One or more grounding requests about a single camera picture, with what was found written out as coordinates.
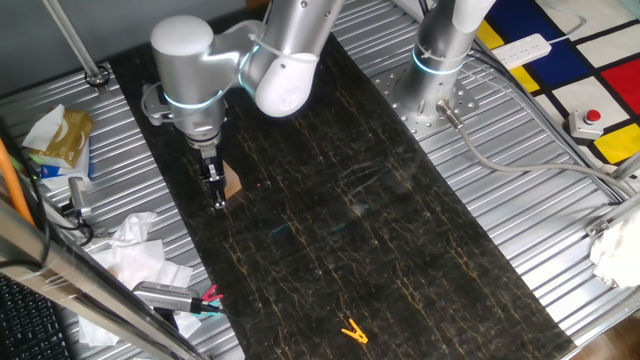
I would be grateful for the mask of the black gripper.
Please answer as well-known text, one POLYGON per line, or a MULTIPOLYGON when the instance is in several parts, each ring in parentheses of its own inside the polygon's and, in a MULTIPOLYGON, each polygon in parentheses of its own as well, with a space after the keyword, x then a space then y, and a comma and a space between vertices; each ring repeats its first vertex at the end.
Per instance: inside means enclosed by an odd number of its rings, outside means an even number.
POLYGON ((226 178, 223 177, 223 163, 217 155, 202 153, 200 170, 203 187, 215 209, 224 209, 227 205, 225 195, 226 178))

